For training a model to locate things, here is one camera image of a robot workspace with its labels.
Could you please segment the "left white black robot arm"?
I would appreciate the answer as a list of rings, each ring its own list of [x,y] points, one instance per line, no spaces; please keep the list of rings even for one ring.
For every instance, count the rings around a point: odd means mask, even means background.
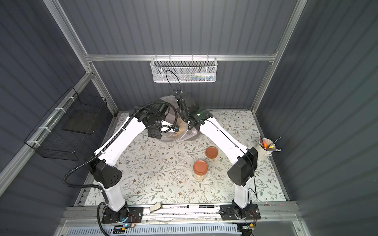
[[[174,107],[162,100],[136,107],[117,132],[95,151],[91,173],[99,183],[106,206],[113,212],[119,212],[127,205],[119,184],[123,173],[115,167],[119,157],[144,130],[148,130],[148,137],[161,139],[163,133],[175,126],[178,120],[176,111],[171,124],[162,124],[170,108]]]

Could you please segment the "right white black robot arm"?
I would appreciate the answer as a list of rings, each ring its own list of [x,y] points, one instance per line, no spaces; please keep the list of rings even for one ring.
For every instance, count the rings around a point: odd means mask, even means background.
[[[194,128],[207,136],[232,163],[227,175],[235,186],[233,203],[238,209],[246,209],[250,203],[250,185],[254,182],[253,178],[257,169],[257,150],[246,147],[232,137],[212,113],[199,107],[188,92],[176,89],[174,94],[178,103],[178,113],[188,124],[188,129]]]

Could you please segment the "clear plastic bin liner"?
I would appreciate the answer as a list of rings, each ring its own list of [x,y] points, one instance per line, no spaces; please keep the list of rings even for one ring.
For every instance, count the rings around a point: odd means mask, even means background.
[[[162,121],[162,124],[163,125],[173,124],[173,122],[175,120],[175,113],[174,113],[173,109],[170,106],[168,107],[168,110],[166,111],[165,114],[166,114],[166,118],[165,118],[164,121]],[[188,124],[185,123],[181,119],[181,116],[179,114],[178,114],[178,120],[176,122],[176,125],[178,125],[178,126],[187,126],[187,128],[188,128]],[[197,139],[200,136],[200,132],[197,131],[195,128],[193,128],[191,130],[188,129],[188,133],[189,133],[190,136],[189,136],[189,138],[187,140],[184,140],[184,142],[194,141],[195,139]]]

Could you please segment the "markers in white basket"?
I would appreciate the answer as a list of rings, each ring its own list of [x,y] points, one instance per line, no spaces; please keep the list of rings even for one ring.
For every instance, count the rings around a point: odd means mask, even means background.
[[[181,82],[185,83],[213,83],[216,81],[215,73],[194,73],[194,74],[178,74],[177,77]]]

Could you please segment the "floral table mat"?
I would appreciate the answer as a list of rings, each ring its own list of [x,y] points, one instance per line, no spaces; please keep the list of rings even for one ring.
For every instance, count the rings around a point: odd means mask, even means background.
[[[255,146],[260,133],[250,111],[212,111],[229,134],[248,147]],[[219,154],[211,160],[205,150],[215,144],[200,135],[193,141],[163,143],[140,133],[125,149],[116,167],[123,172],[119,182],[129,205],[230,203],[234,185],[227,176],[232,166],[227,156]],[[204,160],[208,173],[204,180],[193,175],[193,164]],[[250,192],[254,202],[286,201],[271,161],[258,160],[256,171],[257,195]]]

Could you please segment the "white utensil cup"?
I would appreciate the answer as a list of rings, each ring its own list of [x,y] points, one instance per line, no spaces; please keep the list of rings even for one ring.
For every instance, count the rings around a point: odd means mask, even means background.
[[[267,159],[268,157],[272,156],[272,153],[282,151],[280,148],[276,147],[274,141],[261,136],[259,138],[259,143],[255,146],[255,149],[258,152],[259,159]]]

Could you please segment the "white perforated vent strip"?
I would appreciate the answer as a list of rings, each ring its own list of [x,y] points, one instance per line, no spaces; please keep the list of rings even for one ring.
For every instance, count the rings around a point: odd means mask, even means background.
[[[242,233],[235,224],[171,224],[138,225],[134,228],[108,226],[104,228],[109,236],[197,236],[197,235],[231,235]]]

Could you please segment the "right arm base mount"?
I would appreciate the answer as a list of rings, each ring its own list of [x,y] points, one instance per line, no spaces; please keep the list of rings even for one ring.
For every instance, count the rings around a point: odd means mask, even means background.
[[[248,204],[245,208],[240,208],[236,204],[220,205],[218,214],[223,221],[228,220],[260,220],[261,215],[257,204]]]

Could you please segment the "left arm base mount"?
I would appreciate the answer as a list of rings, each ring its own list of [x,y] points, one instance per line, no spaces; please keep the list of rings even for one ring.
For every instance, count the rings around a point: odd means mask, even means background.
[[[108,207],[102,210],[101,223],[115,224],[115,223],[140,223],[143,216],[143,207],[123,207],[120,211],[115,212]]]

